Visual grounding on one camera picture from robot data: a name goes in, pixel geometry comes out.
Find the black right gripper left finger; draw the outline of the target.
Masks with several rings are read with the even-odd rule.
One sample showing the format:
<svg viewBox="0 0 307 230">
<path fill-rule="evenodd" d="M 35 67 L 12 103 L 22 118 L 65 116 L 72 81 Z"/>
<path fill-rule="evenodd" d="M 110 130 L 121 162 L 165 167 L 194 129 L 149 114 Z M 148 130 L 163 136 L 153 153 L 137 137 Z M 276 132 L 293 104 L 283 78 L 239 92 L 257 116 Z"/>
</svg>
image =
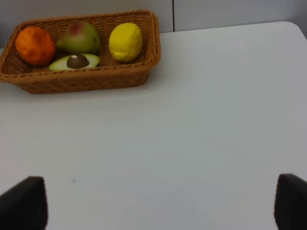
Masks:
<svg viewBox="0 0 307 230">
<path fill-rule="evenodd" d="M 2 230 L 44 230 L 48 204 L 43 177 L 29 176 L 0 195 Z"/>
</svg>

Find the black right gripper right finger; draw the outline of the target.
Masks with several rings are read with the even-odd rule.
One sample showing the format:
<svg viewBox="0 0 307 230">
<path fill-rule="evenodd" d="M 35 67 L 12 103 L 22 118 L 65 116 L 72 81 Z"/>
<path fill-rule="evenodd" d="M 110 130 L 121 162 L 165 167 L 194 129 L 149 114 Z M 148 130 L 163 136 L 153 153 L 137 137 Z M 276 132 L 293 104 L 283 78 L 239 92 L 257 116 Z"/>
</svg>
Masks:
<svg viewBox="0 0 307 230">
<path fill-rule="evenodd" d="M 294 174 L 280 174 L 274 202 L 279 230 L 307 229 L 307 182 Z"/>
</svg>

